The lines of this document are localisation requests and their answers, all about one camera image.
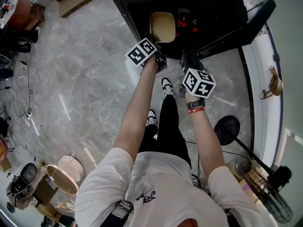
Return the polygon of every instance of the strap buckle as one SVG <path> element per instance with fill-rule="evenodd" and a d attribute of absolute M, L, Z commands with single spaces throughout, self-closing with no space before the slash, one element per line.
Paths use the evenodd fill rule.
<path fill-rule="evenodd" d="M 117 216 L 118 218 L 125 218 L 132 210 L 134 206 L 132 203 L 121 200 L 120 202 L 116 203 L 116 206 L 114 210 L 112 211 L 112 214 Z"/>

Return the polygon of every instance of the forearm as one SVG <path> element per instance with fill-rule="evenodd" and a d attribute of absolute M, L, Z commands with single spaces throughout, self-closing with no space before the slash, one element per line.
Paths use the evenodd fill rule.
<path fill-rule="evenodd" d="M 124 113 L 120 131 L 114 147 L 126 150 L 135 161 L 144 136 L 146 120 L 151 105 L 152 88 L 157 64 L 149 60 L 142 72 L 134 95 Z"/>
<path fill-rule="evenodd" d="M 205 111 L 192 113 L 192 120 L 200 161 L 208 179 L 214 169 L 225 165 L 221 145 Z"/>

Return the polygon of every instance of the red bracelet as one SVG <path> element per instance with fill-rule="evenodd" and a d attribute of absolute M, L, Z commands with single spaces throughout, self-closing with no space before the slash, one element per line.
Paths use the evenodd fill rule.
<path fill-rule="evenodd" d="M 205 108 L 204 107 L 198 107 L 198 108 L 194 108 L 194 109 L 188 109 L 188 113 L 189 114 L 192 114 L 192 113 L 195 113 L 195 112 L 200 112 L 200 111 L 204 111 Z"/>

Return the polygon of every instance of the white t-shirt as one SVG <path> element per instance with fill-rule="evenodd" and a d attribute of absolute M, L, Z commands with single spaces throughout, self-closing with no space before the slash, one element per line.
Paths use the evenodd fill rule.
<path fill-rule="evenodd" d="M 191 182 L 189 164 L 174 155 L 142 152 L 135 164 L 123 149 L 112 148 L 80 187 L 75 218 L 79 227 L 100 227 L 101 218 L 120 200 L 134 205 L 130 227 L 176 227 L 185 219 L 200 227 L 228 226 L 225 209 L 241 227 L 262 226 L 261 213 L 225 166 L 211 172 L 211 198 Z"/>

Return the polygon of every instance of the hand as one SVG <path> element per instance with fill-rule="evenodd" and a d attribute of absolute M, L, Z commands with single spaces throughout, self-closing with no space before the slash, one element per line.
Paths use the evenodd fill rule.
<path fill-rule="evenodd" d="M 157 64 L 157 61 L 156 61 L 156 54 L 155 53 L 145 61 L 144 67 L 146 67 L 146 66 L 154 66 L 158 70 L 158 64 Z"/>
<path fill-rule="evenodd" d="M 188 91 L 186 91 L 186 93 L 185 93 L 185 98 L 186 98 L 187 103 L 192 103 L 192 102 L 200 100 L 199 97 L 191 95 Z"/>

